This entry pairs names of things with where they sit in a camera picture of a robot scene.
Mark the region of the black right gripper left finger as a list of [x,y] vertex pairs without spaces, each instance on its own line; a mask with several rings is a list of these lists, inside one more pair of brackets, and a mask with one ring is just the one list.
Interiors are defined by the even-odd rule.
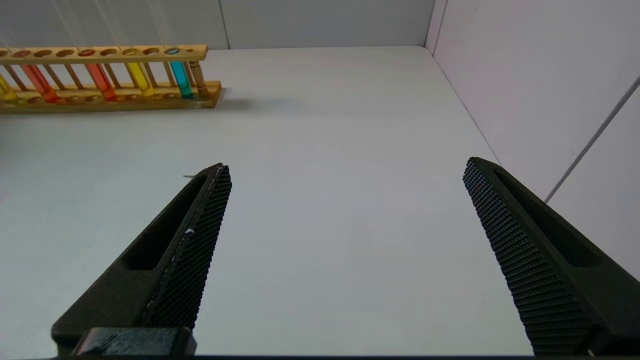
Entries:
[[232,189],[221,162],[197,173],[55,321],[58,350],[92,328],[193,330]]

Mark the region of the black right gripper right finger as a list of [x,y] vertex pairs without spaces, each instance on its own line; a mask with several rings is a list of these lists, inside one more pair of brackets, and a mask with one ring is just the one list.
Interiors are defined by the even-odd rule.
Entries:
[[536,356],[639,355],[633,275],[498,164],[471,157],[462,182]]

